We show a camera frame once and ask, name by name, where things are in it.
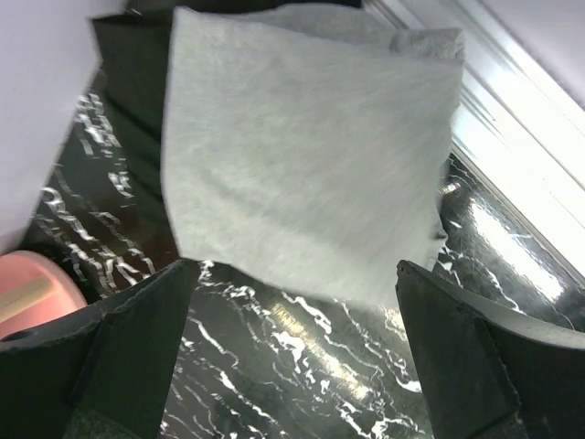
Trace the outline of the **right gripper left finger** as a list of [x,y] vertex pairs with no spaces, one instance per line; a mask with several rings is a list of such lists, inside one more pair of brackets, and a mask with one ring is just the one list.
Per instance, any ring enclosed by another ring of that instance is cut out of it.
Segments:
[[157,437],[193,285],[178,261],[3,339],[2,437]]

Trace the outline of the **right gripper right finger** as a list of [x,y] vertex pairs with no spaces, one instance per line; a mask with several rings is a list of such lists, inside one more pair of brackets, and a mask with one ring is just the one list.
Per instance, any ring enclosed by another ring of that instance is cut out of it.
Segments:
[[413,262],[399,262],[396,292],[434,437],[583,437],[583,333]]

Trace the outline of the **grey t-shirt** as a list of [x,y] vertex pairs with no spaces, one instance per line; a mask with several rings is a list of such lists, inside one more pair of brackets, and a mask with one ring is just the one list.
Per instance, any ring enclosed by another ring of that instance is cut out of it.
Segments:
[[432,267],[460,103],[463,33],[363,10],[178,7],[161,179],[181,255],[291,293],[397,305],[402,260]]

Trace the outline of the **black t-shirt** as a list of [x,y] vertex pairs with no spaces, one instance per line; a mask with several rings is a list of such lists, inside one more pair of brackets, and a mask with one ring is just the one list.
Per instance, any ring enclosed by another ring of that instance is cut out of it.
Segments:
[[106,76],[111,122],[134,187],[159,193],[161,134],[173,9],[237,15],[284,1],[129,1],[126,12],[91,20]]

